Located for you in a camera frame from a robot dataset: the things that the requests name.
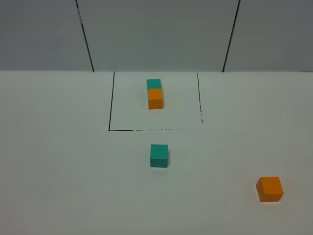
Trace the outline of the template orange cube block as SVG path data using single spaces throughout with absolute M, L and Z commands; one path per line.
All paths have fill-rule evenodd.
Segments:
M 147 93 L 149 110 L 162 109 L 164 107 L 162 89 L 148 89 Z

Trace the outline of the template teal cube block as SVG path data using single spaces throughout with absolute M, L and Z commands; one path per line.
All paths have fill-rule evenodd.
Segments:
M 146 80 L 147 84 L 147 89 L 152 90 L 152 89 L 161 89 L 161 79 L 147 79 Z

